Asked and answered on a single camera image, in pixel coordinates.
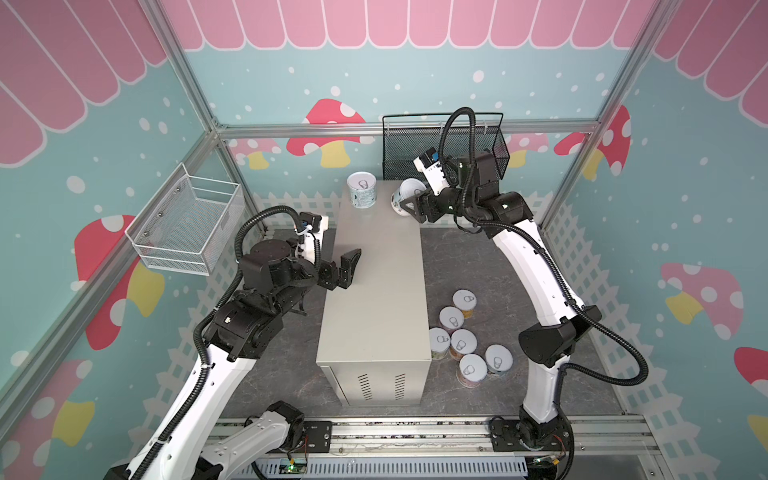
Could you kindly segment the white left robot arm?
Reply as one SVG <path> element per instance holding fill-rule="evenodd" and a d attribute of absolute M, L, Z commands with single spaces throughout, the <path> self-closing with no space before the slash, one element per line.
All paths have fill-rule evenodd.
<path fill-rule="evenodd" d="M 109 479 L 228 479 L 278 450 L 290 463 L 305 459 L 312 435 L 304 414 L 277 401 L 239 432 L 212 446 L 207 440 L 232 394 L 282 330 L 303 314 L 316 287 L 351 286 L 361 249 L 338 262 L 322 258 L 326 217 L 278 205 L 246 220 L 234 239 L 235 277 L 194 327 L 197 360 L 155 433 Z"/>

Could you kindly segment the yellow label food can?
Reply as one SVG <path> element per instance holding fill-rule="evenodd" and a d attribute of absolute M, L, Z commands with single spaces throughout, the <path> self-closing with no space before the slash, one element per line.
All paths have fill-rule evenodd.
<path fill-rule="evenodd" d="M 464 318 L 469 319 L 474 314 L 478 300 L 477 296 L 472 291 L 459 289 L 454 292 L 452 302 L 454 307 L 462 312 Z"/>

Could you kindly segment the teal label food can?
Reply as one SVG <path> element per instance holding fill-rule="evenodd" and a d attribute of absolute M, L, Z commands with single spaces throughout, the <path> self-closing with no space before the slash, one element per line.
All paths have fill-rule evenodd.
<path fill-rule="evenodd" d="M 350 193 L 350 202 L 354 208 L 368 209 L 375 205 L 376 195 L 376 177 L 365 171 L 352 173 L 347 178 L 347 187 Z"/>

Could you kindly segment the teal brown label can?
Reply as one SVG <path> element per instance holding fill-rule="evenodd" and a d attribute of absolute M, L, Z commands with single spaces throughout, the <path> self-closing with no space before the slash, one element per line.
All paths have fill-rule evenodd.
<path fill-rule="evenodd" d="M 400 216 L 409 216 L 408 199 L 423 193 L 426 189 L 426 185 L 416 178 L 405 179 L 391 196 L 393 210 Z"/>

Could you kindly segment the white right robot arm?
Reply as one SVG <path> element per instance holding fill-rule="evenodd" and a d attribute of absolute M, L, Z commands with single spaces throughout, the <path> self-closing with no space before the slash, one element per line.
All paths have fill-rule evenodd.
<path fill-rule="evenodd" d="M 472 108 L 461 107 L 450 114 L 436 148 L 414 161 L 428 185 L 425 191 L 406 198 L 405 210 L 420 223 L 435 223 L 449 215 L 455 221 L 469 222 L 471 232 L 484 233 L 505 255 L 536 311 L 536 325 L 518 336 L 528 359 L 526 396 L 517 421 L 490 421 L 492 438 L 503 448 L 541 451 L 556 441 L 572 451 L 573 430 L 561 408 L 567 373 L 576 371 L 607 384 L 631 387 L 644 383 L 650 368 L 635 346 L 602 325 L 597 306 L 578 298 L 546 249 L 524 198 L 517 192 L 501 192 L 506 155 L 495 147 L 480 151 L 476 137 L 477 118 Z M 576 344 L 591 329 L 636 361 L 634 376 L 608 376 L 571 361 Z"/>

